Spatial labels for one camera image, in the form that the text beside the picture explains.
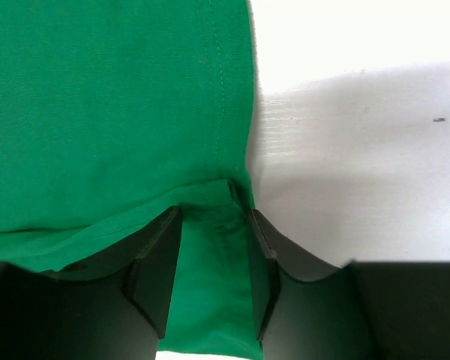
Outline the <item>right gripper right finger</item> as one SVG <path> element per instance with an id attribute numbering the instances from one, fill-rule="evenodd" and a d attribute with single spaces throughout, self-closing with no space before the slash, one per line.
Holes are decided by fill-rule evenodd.
<path id="1" fill-rule="evenodd" d="M 264 359 L 374 359 L 351 271 L 300 247 L 256 209 L 248 220 L 253 319 Z"/>

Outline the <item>green t shirt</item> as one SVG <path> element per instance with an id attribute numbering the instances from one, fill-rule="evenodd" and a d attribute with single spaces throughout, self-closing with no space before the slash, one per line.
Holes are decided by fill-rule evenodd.
<path id="1" fill-rule="evenodd" d="M 253 104 L 246 1 L 0 1 L 0 260 L 59 270 L 179 205 L 160 349 L 261 359 Z"/>

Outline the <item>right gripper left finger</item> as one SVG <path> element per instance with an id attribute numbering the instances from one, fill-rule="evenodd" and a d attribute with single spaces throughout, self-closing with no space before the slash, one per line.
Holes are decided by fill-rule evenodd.
<path id="1" fill-rule="evenodd" d="M 154 359 L 167 328 L 182 236 L 171 206 L 105 249 L 50 271 L 58 302 L 42 359 Z"/>

